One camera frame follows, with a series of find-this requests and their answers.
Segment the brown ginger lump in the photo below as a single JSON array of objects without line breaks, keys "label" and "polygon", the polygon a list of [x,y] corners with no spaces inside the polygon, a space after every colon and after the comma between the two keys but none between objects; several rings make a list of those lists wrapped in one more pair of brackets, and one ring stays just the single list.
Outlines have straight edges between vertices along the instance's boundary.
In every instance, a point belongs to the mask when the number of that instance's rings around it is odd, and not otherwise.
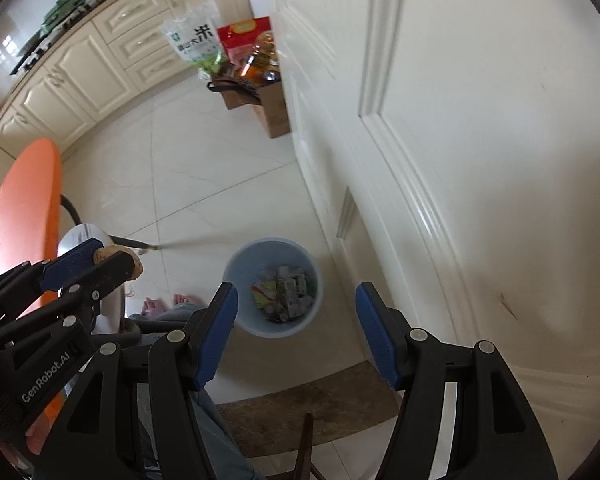
[{"label": "brown ginger lump", "polygon": [[137,280],[144,272],[140,257],[132,249],[120,245],[110,245],[95,250],[95,264],[107,263],[111,269],[121,273],[127,281]]}]

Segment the blue plastic trash bin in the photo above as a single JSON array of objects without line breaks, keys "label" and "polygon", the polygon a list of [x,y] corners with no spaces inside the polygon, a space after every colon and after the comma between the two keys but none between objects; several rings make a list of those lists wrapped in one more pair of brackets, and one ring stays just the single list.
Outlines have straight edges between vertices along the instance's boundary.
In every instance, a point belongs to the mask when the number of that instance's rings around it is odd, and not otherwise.
[{"label": "blue plastic trash bin", "polygon": [[324,283],[310,254],[286,238],[240,248],[223,280],[238,293],[236,323],[253,336],[285,338],[309,326],[320,310]]}]

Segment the lower kitchen cabinets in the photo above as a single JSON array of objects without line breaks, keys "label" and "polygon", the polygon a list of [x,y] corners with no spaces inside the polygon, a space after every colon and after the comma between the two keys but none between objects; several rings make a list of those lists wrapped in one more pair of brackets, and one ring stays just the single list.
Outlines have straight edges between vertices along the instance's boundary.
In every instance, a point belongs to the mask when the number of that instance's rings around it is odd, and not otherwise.
[{"label": "lower kitchen cabinets", "polygon": [[31,142],[49,138],[68,150],[132,99],[193,73],[162,26],[209,1],[222,24],[251,18],[249,0],[105,0],[79,18],[0,102],[0,185]]}]

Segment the white stool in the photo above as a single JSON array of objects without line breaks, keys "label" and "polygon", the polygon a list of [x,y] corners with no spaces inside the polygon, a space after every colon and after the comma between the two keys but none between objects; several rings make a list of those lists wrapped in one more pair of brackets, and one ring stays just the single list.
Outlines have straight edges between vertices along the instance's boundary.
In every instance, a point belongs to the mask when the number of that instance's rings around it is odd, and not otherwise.
[{"label": "white stool", "polygon": [[[58,255],[65,255],[66,252],[86,242],[90,238],[96,238],[105,246],[120,245],[132,249],[137,255],[157,250],[155,244],[147,244],[139,240],[130,240],[129,238],[112,236],[105,233],[91,223],[81,223],[74,226],[61,239],[58,246]],[[107,263],[95,264],[90,270],[87,282],[90,291],[91,300],[94,301],[94,318],[92,330],[93,335],[114,335],[121,333],[124,319],[124,281],[120,272],[111,269]]]}]

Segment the person's jeans legs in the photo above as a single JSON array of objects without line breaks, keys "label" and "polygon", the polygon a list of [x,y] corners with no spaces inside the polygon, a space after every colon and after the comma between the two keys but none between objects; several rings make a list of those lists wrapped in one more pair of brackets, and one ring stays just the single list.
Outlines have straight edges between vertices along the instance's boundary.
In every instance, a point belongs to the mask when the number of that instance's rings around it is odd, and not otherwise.
[{"label": "person's jeans legs", "polygon": [[[133,321],[186,322],[195,312],[206,309],[206,304],[195,296],[175,295],[172,307],[168,307],[161,298],[146,298],[140,313],[130,315],[130,319]],[[262,474],[239,451],[230,430],[223,422],[207,391],[204,389],[194,391],[189,397],[216,478],[263,479]],[[145,454],[148,461],[148,477],[160,479],[160,472],[151,463],[155,454],[155,437],[154,430],[152,430],[148,385],[137,387],[137,403],[138,416],[140,416],[146,432],[144,441],[149,445],[149,451]]]}]

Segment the gas stove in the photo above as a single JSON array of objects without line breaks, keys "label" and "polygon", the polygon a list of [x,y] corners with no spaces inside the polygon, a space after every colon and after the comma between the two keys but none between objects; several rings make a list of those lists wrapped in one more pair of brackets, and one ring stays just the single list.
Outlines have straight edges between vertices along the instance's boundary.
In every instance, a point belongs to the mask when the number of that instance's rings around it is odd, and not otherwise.
[{"label": "gas stove", "polygon": [[97,5],[98,1],[95,3],[87,1],[72,6],[67,11],[56,11],[50,14],[40,29],[18,51],[17,63],[9,75],[16,76],[21,72],[28,72],[62,35],[90,14]]}]

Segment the small cardboard box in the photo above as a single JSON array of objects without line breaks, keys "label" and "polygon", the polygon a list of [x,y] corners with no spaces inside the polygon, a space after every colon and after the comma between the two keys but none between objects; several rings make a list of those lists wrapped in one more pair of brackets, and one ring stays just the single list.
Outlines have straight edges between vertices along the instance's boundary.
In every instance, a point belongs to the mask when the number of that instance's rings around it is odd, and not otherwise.
[{"label": "small cardboard box", "polygon": [[256,86],[249,79],[228,75],[213,75],[207,84],[212,93],[219,93],[228,110],[243,105],[260,105],[261,99]]}]

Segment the green electric pot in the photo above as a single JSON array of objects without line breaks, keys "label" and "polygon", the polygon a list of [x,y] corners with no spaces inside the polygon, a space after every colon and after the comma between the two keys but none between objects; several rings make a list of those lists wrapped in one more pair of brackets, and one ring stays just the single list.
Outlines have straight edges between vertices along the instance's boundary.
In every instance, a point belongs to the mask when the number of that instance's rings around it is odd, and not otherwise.
[{"label": "green electric pot", "polygon": [[80,6],[83,6],[86,0],[57,0],[55,5],[47,12],[42,21],[42,28],[50,29],[56,27],[63,20],[73,13]]}]

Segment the white rice bag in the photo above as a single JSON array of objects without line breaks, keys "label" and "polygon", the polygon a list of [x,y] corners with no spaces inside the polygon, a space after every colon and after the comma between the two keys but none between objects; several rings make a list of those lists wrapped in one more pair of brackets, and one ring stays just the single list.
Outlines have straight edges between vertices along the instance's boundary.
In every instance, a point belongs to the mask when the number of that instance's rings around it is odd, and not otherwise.
[{"label": "white rice bag", "polygon": [[198,6],[186,6],[185,11],[164,21],[161,30],[183,62],[199,70],[204,78],[211,78],[227,61],[218,34],[219,24],[218,6],[214,0],[206,0]]}]

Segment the cardboard box with bottles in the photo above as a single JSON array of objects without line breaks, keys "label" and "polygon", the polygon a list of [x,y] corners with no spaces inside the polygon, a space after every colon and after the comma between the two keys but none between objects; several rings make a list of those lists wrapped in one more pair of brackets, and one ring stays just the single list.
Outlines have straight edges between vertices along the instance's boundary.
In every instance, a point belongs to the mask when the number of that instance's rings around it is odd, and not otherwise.
[{"label": "cardboard box with bottles", "polygon": [[237,73],[238,81],[253,96],[252,107],[271,139],[290,133],[289,117],[275,39],[261,32]]}]

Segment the red rice bag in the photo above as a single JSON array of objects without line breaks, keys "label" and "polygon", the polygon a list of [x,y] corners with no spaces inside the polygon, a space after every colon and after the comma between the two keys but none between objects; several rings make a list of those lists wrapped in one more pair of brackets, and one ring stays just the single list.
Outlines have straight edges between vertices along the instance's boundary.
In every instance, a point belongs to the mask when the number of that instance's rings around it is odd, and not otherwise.
[{"label": "red rice bag", "polygon": [[218,35],[228,60],[238,66],[252,51],[257,38],[270,29],[270,18],[264,16],[220,27]]}]

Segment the white door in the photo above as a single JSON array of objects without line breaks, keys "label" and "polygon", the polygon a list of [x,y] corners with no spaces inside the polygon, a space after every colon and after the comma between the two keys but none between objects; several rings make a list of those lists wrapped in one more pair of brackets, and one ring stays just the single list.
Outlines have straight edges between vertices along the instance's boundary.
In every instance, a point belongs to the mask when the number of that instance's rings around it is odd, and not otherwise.
[{"label": "white door", "polygon": [[558,474],[600,440],[600,14],[590,0],[273,0],[332,252],[416,326],[490,340]]}]

